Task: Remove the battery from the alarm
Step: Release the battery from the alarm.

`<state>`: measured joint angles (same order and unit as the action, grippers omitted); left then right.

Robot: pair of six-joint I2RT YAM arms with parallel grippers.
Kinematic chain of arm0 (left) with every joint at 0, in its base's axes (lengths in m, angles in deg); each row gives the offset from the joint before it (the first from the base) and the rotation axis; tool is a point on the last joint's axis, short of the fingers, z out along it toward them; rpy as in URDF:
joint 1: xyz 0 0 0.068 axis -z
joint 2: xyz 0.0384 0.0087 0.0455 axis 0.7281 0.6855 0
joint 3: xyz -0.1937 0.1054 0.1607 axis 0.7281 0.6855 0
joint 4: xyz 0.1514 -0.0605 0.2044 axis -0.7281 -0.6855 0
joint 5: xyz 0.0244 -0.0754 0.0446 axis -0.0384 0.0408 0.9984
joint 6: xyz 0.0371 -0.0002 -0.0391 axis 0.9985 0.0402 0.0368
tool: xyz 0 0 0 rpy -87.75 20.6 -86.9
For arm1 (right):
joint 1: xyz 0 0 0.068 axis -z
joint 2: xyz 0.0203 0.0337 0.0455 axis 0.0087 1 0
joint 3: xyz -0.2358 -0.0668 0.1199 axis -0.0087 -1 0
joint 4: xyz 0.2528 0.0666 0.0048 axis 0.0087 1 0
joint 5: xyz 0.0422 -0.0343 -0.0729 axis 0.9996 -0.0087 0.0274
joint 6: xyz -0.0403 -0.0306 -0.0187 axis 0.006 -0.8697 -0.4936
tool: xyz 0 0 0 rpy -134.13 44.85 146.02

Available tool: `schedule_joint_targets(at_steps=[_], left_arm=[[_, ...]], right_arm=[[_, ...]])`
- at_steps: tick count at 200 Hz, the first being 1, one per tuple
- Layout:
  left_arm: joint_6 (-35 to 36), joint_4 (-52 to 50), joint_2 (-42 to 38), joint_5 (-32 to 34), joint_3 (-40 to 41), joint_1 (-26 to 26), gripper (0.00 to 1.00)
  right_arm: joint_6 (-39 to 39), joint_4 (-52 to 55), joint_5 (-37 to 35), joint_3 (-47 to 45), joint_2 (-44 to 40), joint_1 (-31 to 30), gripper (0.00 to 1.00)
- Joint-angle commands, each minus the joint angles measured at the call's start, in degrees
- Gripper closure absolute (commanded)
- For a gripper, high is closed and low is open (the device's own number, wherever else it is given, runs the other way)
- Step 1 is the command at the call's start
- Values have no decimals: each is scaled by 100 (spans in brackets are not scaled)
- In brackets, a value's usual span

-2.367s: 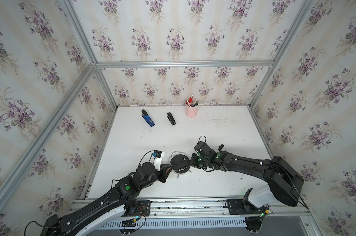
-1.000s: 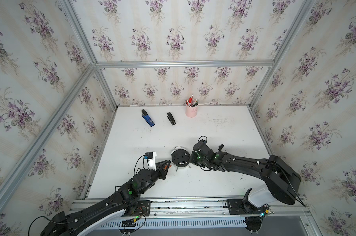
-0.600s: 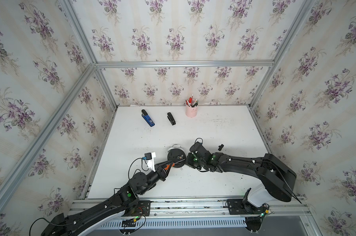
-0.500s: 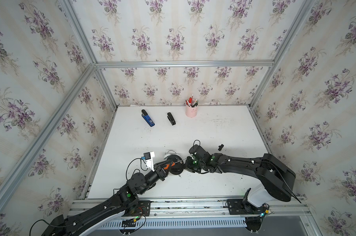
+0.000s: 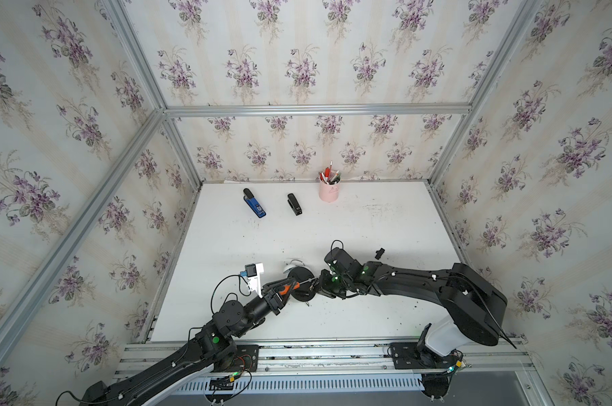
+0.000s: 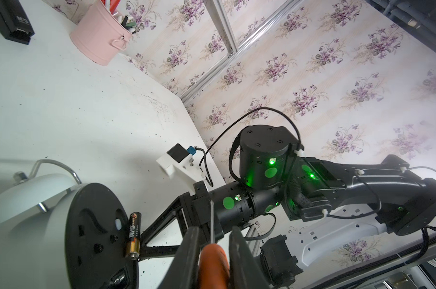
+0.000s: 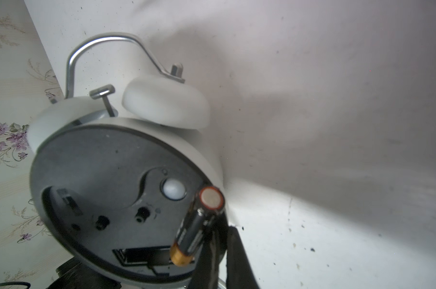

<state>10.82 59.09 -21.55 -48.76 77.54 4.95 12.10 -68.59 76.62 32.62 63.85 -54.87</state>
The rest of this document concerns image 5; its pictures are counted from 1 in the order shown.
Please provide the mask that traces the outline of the white twin-bell alarm clock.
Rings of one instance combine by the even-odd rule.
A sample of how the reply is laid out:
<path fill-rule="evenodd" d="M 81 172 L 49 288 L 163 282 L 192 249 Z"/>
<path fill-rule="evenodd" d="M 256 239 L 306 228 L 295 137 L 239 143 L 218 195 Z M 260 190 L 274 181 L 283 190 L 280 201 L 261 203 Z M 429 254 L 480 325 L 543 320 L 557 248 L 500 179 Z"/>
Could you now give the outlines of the white twin-bell alarm clock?
<path fill-rule="evenodd" d="M 310 306 L 310 301 L 314 298 L 315 292 L 313 283 L 315 277 L 311 269 L 300 259 L 292 259 L 286 263 L 284 272 L 287 277 L 292 277 L 299 284 L 291 292 L 291 298 L 306 306 Z"/>

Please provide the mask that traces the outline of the orange handled screwdriver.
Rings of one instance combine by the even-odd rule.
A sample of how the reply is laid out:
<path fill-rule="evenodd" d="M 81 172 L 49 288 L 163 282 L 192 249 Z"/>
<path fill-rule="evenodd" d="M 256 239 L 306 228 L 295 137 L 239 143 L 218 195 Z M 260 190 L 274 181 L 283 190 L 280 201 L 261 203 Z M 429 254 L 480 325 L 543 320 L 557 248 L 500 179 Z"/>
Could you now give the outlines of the orange handled screwdriver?
<path fill-rule="evenodd" d="M 311 277 L 301 282 L 286 285 L 279 294 L 282 297 L 290 295 L 299 301 L 309 302 L 314 297 L 314 283 L 316 281 L 315 277 Z"/>

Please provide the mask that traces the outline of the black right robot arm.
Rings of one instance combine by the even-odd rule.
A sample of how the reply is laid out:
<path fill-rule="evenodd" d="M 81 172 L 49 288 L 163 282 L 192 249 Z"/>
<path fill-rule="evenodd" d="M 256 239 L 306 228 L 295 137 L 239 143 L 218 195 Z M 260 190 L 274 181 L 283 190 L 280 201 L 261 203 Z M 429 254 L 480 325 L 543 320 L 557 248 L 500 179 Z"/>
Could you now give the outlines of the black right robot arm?
<path fill-rule="evenodd" d="M 467 343 L 493 347 L 506 337 L 503 328 L 507 298 L 471 267 L 424 271 L 382 262 L 334 260 L 321 272 L 315 292 L 331 299 L 397 295 L 441 306 L 447 316 L 432 322 L 420 336 L 422 355 L 446 357 Z"/>

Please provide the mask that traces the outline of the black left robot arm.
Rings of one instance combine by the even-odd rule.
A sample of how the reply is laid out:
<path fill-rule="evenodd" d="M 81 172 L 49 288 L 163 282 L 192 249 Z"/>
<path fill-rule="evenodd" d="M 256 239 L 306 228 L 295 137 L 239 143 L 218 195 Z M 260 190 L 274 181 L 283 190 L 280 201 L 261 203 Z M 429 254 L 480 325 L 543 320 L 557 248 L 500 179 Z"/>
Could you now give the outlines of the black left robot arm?
<path fill-rule="evenodd" d="M 226 301 L 210 321 L 189 330 L 187 342 L 177 351 L 144 371 L 107 386 L 96 382 L 82 397 L 64 391 L 79 405 L 155 405 L 202 373 L 210 373 L 223 360 L 233 359 L 236 338 L 262 324 L 271 313 L 278 315 L 300 283 L 286 278 L 263 286 L 262 294 L 243 304 Z"/>

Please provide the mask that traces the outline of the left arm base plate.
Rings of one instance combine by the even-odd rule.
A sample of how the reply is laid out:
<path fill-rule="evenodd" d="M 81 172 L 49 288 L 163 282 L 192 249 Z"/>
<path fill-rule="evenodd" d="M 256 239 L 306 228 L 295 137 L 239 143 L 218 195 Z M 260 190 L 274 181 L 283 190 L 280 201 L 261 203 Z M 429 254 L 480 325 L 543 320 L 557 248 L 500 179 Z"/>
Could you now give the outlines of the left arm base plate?
<path fill-rule="evenodd" d="M 233 355 L 226 355 L 214 364 L 214 373 L 256 372 L 259 361 L 258 345 L 238 345 Z"/>

